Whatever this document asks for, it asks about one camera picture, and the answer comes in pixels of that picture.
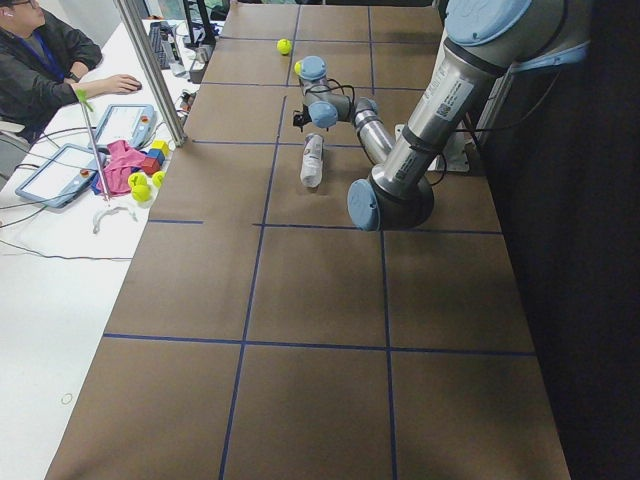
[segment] glasses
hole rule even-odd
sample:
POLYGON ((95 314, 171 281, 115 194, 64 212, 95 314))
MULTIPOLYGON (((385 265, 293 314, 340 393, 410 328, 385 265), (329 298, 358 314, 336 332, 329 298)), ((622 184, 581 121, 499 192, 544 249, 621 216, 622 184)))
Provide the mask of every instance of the glasses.
POLYGON ((31 8, 38 8, 38 0, 24 0, 22 2, 12 2, 11 6, 31 4, 31 8))

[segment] brown tiled surface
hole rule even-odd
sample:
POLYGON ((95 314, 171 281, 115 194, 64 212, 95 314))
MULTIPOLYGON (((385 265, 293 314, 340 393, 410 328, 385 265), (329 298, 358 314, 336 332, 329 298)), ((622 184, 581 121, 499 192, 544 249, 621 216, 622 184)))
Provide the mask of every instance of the brown tiled surface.
POLYGON ((449 175, 417 230, 360 232, 353 127, 291 125, 307 54, 405 123, 438 25, 234 4, 48 478, 568 479, 485 179, 449 175))

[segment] keyboard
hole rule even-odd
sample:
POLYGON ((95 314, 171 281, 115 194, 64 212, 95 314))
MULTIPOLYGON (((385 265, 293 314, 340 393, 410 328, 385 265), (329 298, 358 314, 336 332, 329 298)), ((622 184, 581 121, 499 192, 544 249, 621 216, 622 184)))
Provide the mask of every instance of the keyboard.
POLYGON ((161 70, 169 69, 169 61, 162 48, 162 36, 163 33, 166 36, 167 29, 171 31, 171 27, 167 22, 152 22, 149 28, 149 43, 151 43, 151 49, 158 59, 161 70))

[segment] black jacket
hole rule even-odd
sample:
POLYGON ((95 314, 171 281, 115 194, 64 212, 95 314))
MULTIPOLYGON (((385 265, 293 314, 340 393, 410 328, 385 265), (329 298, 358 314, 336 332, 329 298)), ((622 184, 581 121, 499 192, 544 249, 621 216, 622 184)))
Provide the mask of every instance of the black jacket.
MULTIPOLYGON (((80 30, 45 11, 45 24, 36 29, 62 71, 74 62, 92 70, 102 60, 100 47, 80 30)), ((33 140, 58 109, 76 102, 70 85, 59 82, 22 42, 0 29, 0 117, 27 126, 20 135, 33 140)))

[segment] industrial robotic arm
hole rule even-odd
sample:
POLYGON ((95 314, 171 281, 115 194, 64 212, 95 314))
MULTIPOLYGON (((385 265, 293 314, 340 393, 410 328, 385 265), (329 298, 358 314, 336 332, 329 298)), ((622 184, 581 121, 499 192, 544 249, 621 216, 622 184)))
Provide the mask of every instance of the industrial robotic arm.
POLYGON ((586 56, 590 0, 451 0, 444 59, 396 141, 372 100, 330 87, 320 57, 299 67, 304 108, 294 125, 354 125, 374 163, 348 193, 349 215, 362 230, 410 228, 424 222, 434 197, 425 173, 480 92, 511 68, 576 63, 586 56))

